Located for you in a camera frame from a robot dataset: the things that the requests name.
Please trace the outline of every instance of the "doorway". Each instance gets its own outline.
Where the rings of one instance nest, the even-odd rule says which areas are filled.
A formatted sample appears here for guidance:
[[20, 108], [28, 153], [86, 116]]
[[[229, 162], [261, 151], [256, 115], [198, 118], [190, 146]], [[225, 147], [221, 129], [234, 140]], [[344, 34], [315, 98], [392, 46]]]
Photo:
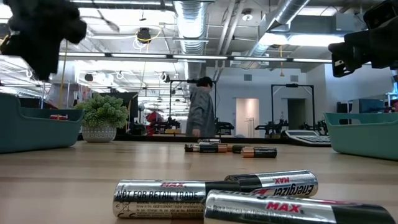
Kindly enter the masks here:
[[305, 122], [305, 99], [287, 99], [289, 129], [297, 130]]
[[259, 99], [236, 99], [236, 135], [245, 138], [258, 138], [259, 131], [254, 130], [260, 123]]

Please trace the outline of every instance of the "wooden table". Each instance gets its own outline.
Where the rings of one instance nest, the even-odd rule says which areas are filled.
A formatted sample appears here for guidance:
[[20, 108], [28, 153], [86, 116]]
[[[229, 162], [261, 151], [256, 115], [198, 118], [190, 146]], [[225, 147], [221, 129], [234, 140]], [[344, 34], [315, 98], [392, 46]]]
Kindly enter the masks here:
[[118, 220], [112, 197], [119, 179], [223, 180], [228, 174], [308, 169], [316, 198], [385, 206], [398, 220], [398, 163], [347, 156], [330, 148], [278, 145], [274, 160], [183, 151], [183, 144], [112, 142], [0, 155], [0, 223], [202, 223]]

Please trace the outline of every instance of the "teal storage bin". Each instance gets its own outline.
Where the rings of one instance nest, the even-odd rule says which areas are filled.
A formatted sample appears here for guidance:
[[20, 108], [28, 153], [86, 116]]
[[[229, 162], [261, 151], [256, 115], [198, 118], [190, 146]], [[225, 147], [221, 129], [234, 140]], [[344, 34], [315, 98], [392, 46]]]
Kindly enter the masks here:
[[[352, 124], [341, 125], [342, 119]], [[398, 113], [325, 113], [325, 120], [336, 152], [398, 161]]]
[[[76, 143], [82, 110], [21, 108], [16, 96], [0, 93], [0, 153], [69, 147]], [[68, 121], [50, 119], [67, 114]]]

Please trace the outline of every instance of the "person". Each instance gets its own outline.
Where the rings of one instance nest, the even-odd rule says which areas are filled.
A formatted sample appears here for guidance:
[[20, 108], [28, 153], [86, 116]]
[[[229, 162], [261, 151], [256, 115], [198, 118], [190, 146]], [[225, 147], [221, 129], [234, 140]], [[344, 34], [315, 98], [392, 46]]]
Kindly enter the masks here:
[[216, 135], [213, 100], [210, 92], [213, 81], [203, 77], [197, 81], [197, 87], [192, 90], [191, 107], [187, 120], [187, 136], [212, 138]]

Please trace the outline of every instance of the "gray jacket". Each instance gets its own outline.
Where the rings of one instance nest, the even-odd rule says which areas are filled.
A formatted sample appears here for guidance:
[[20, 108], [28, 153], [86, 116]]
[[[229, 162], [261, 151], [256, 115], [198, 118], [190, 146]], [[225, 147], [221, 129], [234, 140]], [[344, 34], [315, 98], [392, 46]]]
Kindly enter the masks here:
[[200, 137], [211, 138], [216, 135], [213, 101], [210, 94], [200, 87], [195, 88], [191, 94], [187, 136], [192, 137], [194, 129], [200, 129]]

